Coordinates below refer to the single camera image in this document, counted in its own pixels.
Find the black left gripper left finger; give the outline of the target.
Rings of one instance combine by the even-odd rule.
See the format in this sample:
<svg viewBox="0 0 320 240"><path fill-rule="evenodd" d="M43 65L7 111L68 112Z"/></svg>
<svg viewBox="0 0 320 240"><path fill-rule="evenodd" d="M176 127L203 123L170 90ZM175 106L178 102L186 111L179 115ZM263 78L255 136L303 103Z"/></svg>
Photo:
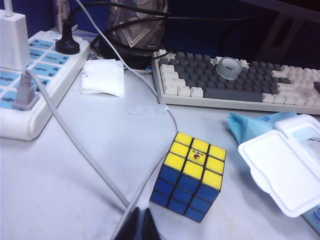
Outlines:
<svg viewBox="0 0 320 240"><path fill-rule="evenodd" d="M112 240L133 240L136 236L138 229L138 221L141 210L136 207L131 211L124 219L124 222L120 224L119 230L116 231L115 236L112 236Z"/></svg>

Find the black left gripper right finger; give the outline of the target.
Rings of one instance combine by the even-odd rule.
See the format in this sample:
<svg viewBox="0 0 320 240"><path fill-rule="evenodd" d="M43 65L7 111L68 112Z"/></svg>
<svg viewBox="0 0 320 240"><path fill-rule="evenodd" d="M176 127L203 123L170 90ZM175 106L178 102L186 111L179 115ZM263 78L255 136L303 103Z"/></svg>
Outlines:
<svg viewBox="0 0 320 240"><path fill-rule="evenodd" d="M142 239L143 240L160 240L160 234L154 222L154 218L149 208L144 211L142 224Z"/></svg>

